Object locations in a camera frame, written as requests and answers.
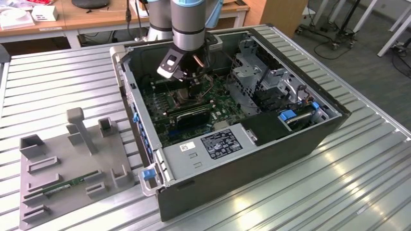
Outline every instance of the floor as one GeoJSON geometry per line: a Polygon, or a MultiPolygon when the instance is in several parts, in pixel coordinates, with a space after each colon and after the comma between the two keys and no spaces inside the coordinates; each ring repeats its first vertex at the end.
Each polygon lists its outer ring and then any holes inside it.
{"type": "MultiPolygon", "coordinates": [[[[324,16],[331,12],[332,4],[336,0],[329,1],[324,16]]],[[[320,0],[309,0],[309,7],[316,10],[320,0]]],[[[343,24],[344,16],[349,10],[351,4],[345,3],[344,8],[336,20],[336,24],[343,24]]],[[[356,9],[348,28],[353,28],[364,9],[356,9]]],[[[379,58],[376,53],[388,41],[392,33],[388,31],[392,22],[387,19],[369,15],[360,31],[357,32],[357,42],[353,48],[336,60],[327,60],[319,57],[313,48],[327,41],[325,38],[304,31],[301,35],[295,35],[293,41],[307,50],[317,60],[344,79],[344,81],[393,117],[393,119],[411,130],[411,79],[407,78],[392,65],[391,51],[379,58]]],[[[411,37],[404,32],[399,41],[404,42],[411,37]]],[[[341,46],[332,51],[331,45],[317,48],[317,53],[324,57],[336,57],[347,50],[347,46],[341,46]]],[[[404,58],[411,64],[411,56],[404,58]]],[[[395,58],[395,65],[404,72],[411,74],[409,69],[395,58]]]]}

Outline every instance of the power supply label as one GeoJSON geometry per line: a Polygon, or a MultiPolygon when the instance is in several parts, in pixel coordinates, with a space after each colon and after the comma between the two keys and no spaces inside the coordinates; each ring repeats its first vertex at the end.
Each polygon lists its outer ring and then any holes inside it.
{"type": "Polygon", "coordinates": [[[201,142],[209,157],[214,160],[243,149],[229,129],[201,138],[201,142]]]}

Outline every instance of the aluminum slatted table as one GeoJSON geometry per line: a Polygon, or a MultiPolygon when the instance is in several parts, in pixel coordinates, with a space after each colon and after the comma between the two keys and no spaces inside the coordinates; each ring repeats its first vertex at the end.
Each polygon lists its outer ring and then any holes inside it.
{"type": "MultiPolygon", "coordinates": [[[[136,185],[33,231],[411,229],[409,132],[275,28],[256,30],[352,111],[341,128],[309,156],[168,222],[136,185]]],[[[117,121],[133,173],[141,168],[108,48],[20,55],[2,67],[0,230],[18,225],[18,137],[65,133],[68,108],[84,108],[86,126],[117,121]]]]}

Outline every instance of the cart wheel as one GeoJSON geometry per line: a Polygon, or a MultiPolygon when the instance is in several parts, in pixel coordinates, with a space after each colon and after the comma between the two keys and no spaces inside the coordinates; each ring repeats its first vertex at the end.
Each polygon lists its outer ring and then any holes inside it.
{"type": "Polygon", "coordinates": [[[355,40],[349,42],[348,48],[352,48],[355,44],[355,40]]]}
{"type": "Polygon", "coordinates": [[[340,45],[339,45],[337,43],[333,43],[333,44],[332,44],[332,50],[333,50],[333,51],[336,51],[339,47],[340,47],[340,45]]]}

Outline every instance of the gray 3d printed holder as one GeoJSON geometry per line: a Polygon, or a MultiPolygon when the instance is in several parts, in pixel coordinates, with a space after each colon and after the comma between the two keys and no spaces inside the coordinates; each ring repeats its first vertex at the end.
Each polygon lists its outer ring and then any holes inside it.
{"type": "Polygon", "coordinates": [[[133,186],[117,124],[85,128],[81,108],[66,112],[68,134],[20,139],[20,229],[26,230],[133,186]]]}

